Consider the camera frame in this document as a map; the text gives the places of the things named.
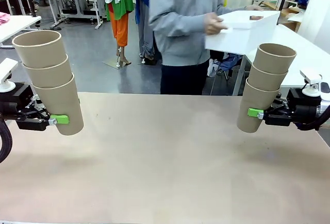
orange pants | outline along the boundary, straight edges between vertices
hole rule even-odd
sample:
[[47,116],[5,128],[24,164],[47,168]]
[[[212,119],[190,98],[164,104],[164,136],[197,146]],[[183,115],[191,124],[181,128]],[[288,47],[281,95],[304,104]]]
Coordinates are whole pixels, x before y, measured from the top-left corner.
[[117,40],[120,47],[127,46],[128,40],[128,13],[122,16],[121,19],[115,20],[114,13],[110,11],[110,19],[112,25],[113,36]]

pink cloth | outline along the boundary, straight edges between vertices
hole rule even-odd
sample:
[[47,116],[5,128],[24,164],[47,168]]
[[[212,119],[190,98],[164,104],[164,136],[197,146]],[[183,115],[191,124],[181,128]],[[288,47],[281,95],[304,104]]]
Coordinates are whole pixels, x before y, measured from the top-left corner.
[[10,20],[10,15],[4,12],[0,12],[0,25],[7,23]]

hand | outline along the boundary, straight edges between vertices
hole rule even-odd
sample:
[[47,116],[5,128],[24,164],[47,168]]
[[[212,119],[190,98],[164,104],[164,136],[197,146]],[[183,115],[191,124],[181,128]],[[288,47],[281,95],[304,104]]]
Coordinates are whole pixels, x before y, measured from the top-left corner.
[[257,5],[247,6],[245,9],[247,11],[263,11],[263,9],[260,6],[257,6]]
[[205,15],[205,33],[207,35],[219,34],[222,29],[228,29],[222,24],[223,19],[219,18],[214,12]]

white cardboard box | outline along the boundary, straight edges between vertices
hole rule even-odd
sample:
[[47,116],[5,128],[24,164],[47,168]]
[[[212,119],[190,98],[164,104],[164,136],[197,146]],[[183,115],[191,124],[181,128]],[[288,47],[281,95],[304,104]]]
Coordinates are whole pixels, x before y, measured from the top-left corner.
[[[217,35],[206,36],[205,48],[245,55],[262,43],[270,42],[279,18],[279,11],[234,11],[221,15],[228,27]],[[260,20],[250,20],[250,16],[263,16]]]

stacked paper cups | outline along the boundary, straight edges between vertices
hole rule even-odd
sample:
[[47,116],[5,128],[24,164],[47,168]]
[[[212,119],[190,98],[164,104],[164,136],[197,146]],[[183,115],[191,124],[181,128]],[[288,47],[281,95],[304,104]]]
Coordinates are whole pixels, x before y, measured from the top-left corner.
[[52,115],[69,116],[69,124],[57,124],[62,135],[74,135],[84,127],[74,75],[62,36],[51,30],[32,31],[12,41],[32,86]]
[[255,133],[262,120],[249,117],[249,108],[268,109],[279,93],[296,51],[279,44],[265,43],[259,46],[256,58],[246,80],[240,106],[237,127],[247,133]]

